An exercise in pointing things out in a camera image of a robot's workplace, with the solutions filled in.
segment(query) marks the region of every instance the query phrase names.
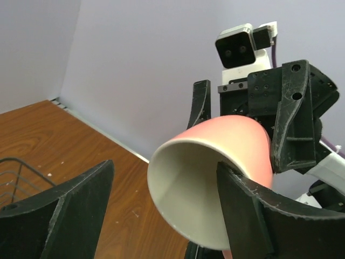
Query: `cup rim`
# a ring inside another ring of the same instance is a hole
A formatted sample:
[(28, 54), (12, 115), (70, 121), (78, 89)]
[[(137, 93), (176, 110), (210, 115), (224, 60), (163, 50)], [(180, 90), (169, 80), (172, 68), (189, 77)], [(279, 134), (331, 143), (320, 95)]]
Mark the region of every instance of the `cup rim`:
[(162, 215), (162, 217), (164, 218), (164, 220), (175, 230), (177, 231), (180, 235), (184, 236), (186, 239), (190, 240), (191, 242), (193, 243), (196, 243), (200, 246), (203, 246), (203, 247), (207, 247), (209, 249), (213, 249), (213, 250), (230, 250), (230, 244), (229, 244), (229, 241), (227, 240), (227, 243), (228, 245), (226, 247), (223, 247), (223, 246), (217, 246), (216, 244), (211, 244), (210, 246), (208, 244), (201, 244), (199, 243), (194, 237), (191, 237), (189, 236), (188, 234), (182, 232), (181, 230), (177, 229), (177, 227), (174, 225), (174, 223), (172, 222), (172, 220), (167, 216), (165, 215), (163, 212), (161, 212), (159, 209), (158, 209), (158, 206), (156, 204), (156, 200), (153, 199), (153, 196), (152, 196), (152, 186), (150, 186), (150, 164), (151, 162), (154, 162), (156, 157), (160, 154), (160, 152), (162, 150), (164, 150), (165, 148), (167, 147), (170, 147), (170, 146), (173, 146), (173, 145), (177, 145), (177, 144), (198, 144), (198, 145), (201, 145), (201, 146), (204, 146), (204, 147), (208, 147), (218, 153), (220, 153), (221, 155), (223, 155), (224, 157), (226, 157), (227, 159), (229, 159), (241, 172), (244, 176), (246, 176), (247, 178), (250, 179), (249, 175), (244, 171), (244, 168), (242, 165), (240, 165), (238, 162), (235, 162), (232, 158), (230, 158), (226, 152), (224, 152), (224, 150), (222, 150), (220, 148), (220, 146), (218, 146), (217, 144), (214, 144), (212, 143), (211, 141), (207, 141), (205, 139), (201, 139), (201, 138), (184, 138), (184, 137), (181, 137), (181, 138), (177, 138), (177, 139), (170, 139), (168, 140), (167, 142), (165, 142), (164, 144), (162, 144), (154, 153), (154, 155), (152, 156), (152, 158), (150, 159), (149, 161), (149, 165), (148, 165), (148, 174), (147, 174), (147, 183), (148, 183), (148, 189), (149, 189), (149, 192), (150, 192), (150, 196), (151, 196), (151, 199), (156, 207), (156, 209), (158, 210), (158, 212)]

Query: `depth camera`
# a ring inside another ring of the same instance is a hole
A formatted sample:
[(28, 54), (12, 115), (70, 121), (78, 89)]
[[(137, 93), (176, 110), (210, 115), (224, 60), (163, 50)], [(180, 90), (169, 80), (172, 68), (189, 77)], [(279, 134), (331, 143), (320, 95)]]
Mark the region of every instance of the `depth camera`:
[(244, 24), (223, 31), (216, 40), (216, 48), (226, 69), (250, 65), (256, 61), (253, 26)]

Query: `wooden table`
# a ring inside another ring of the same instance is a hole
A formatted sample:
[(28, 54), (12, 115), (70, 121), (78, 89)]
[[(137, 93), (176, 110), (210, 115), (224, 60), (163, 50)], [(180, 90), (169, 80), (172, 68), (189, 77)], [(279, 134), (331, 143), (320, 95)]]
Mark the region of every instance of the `wooden table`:
[(95, 258), (184, 258), (187, 240), (150, 198), (147, 163), (50, 101), (0, 114), (0, 158), (6, 156), (23, 159), (55, 183), (112, 159), (115, 178)]

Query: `pink cup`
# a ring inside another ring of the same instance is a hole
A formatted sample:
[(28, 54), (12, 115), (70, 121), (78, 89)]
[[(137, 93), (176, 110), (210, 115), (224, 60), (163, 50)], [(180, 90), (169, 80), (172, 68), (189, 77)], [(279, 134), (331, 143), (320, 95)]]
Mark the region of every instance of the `pink cup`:
[(158, 211), (181, 235), (202, 247), (230, 250), (217, 188), (219, 161), (271, 188), (270, 139), (261, 124), (241, 115), (207, 120), (164, 143), (150, 160), (148, 187)]

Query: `metal wire basket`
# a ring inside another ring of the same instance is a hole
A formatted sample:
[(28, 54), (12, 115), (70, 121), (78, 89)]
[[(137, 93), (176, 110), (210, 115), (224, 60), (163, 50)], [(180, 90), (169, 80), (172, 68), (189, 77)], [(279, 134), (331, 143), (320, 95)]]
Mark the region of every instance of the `metal wire basket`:
[(0, 209), (56, 186), (19, 158), (0, 159)]

